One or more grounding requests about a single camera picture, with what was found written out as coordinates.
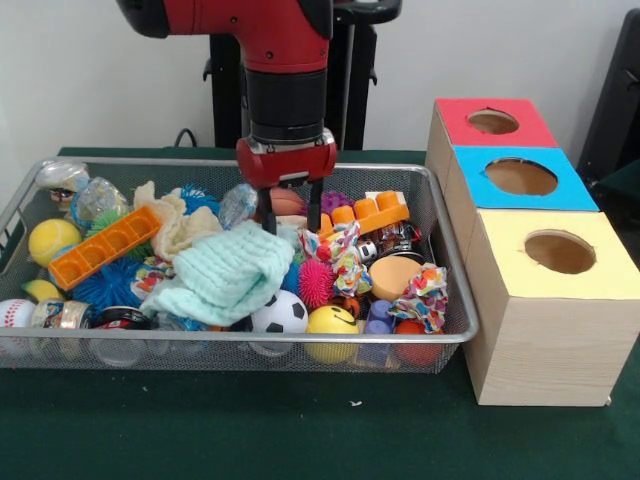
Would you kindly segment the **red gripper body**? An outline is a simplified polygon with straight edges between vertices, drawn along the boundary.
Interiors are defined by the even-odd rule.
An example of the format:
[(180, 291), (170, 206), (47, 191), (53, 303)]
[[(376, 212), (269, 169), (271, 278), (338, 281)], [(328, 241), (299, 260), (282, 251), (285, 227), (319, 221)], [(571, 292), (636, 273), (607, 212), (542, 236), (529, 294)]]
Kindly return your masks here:
[(319, 139), (304, 144), (261, 143), (253, 137), (236, 143), (239, 169), (254, 189), (313, 182), (331, 175), (337, 147), (331, 131), (325, 128)]

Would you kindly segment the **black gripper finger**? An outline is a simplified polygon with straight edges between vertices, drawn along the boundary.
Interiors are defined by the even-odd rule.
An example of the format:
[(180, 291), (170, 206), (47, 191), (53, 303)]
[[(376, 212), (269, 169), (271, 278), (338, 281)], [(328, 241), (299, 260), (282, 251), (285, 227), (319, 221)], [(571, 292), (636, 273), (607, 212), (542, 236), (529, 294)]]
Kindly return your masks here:
[(258, 211), (262, 229), (275, 235), (277, 233), (277, 222), (273, 211), (270, 187), (258, 191)]
[(314, 180), (310, 183), (310, 185), (311, 191), (309, 196), (309, 204), (307, 207), (307, 229), (311, 232), (317, 232), (321, 227), (321, 201), (324, 180), (322, 178)]

